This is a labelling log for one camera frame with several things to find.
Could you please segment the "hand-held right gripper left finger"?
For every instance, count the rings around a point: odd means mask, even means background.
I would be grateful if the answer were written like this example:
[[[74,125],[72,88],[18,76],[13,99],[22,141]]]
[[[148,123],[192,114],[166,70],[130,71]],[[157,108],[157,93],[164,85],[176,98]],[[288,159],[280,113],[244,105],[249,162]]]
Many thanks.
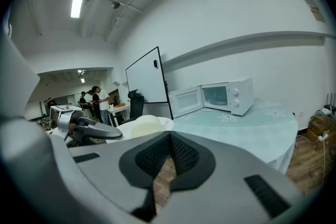
[[[114,206],[136,220],[171,222],[165,207],[156,212],[154,180],[170,155],[170,133],[70,150],[86,179]]]

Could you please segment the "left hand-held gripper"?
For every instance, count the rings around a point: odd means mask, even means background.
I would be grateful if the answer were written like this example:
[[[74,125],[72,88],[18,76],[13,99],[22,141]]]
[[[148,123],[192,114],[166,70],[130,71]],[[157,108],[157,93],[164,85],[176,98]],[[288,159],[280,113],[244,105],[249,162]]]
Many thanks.
[[[63,139],[71,139],[75,127],[75,140],[84,140],[85,138],[115,140],[123,137],[118,128],[82,116],[82,109],[76,106],[51,106],[48,134],[58,135]]]

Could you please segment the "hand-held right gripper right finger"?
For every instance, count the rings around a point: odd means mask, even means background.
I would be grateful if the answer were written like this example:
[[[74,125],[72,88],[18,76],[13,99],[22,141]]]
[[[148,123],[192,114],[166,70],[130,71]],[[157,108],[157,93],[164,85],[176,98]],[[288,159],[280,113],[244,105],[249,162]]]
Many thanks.
[[[250,152],[201,136],[216,165],[197,189],[171,193],[157,223],[295,223],[308,204],[284,174]]]

